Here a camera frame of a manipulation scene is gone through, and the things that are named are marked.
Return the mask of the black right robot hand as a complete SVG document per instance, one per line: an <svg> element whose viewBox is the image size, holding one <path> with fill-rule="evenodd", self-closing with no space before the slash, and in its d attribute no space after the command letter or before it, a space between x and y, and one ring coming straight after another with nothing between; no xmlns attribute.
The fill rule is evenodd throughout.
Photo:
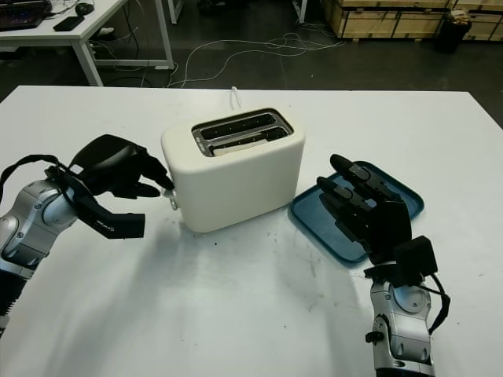
<svg viewBox="0 0 503 377"><path fill-rule="evenodd" d="M392 261L393 249L412 239L406 203L367 168L337 154L330 163L351 187L317 178L323 207L350 241L362 245L374 265Z"/></svg>

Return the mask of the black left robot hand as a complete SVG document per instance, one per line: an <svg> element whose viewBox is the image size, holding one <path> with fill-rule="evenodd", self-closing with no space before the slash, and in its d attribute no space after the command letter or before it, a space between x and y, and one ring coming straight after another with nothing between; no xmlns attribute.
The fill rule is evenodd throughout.
<svg viewBox="0 0 503 377"><path fill-rule="evenodd" d="M105 192L125 199L159 196L159 189L140 182L142 177L168 192L174 190L167 169L147 148L111 134L86 145L70 162L69 170L95 196Z"/></svg>

